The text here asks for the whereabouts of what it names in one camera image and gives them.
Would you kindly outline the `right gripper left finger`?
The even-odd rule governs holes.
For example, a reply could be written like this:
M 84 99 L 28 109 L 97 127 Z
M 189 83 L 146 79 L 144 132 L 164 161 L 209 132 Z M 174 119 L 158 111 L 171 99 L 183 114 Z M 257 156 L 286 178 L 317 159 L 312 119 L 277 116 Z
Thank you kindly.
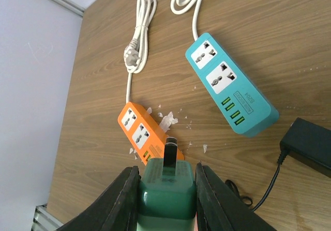
M 140 178 L 137 166 L 125 168 L 89 207 L 58 230 L 136 230 Z

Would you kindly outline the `green charger plug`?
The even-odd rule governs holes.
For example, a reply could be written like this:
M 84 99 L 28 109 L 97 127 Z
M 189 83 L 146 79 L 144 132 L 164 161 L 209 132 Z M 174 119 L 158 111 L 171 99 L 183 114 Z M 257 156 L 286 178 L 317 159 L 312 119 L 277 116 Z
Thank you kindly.
M 194 230 L 197 188 L 189 162 L 177 158 L 174 137 L 163 158 L 149 159 L 138 188 L 137 230 Z

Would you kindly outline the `teal power strip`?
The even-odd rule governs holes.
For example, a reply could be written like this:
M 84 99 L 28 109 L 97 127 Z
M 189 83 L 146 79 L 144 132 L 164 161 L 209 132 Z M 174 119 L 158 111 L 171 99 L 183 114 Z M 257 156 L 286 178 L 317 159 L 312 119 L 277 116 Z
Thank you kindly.
M 279 119 L 279 112 L 209 33 L 186 51 L 186 59 L 232 130 L 254 137 Z

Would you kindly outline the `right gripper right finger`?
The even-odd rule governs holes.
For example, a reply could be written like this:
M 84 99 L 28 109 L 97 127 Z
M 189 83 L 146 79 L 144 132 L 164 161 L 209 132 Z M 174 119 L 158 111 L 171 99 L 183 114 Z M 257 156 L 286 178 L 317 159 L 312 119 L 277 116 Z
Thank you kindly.
M 207 165 L 195 168 L 198 230 L 274 230 Z

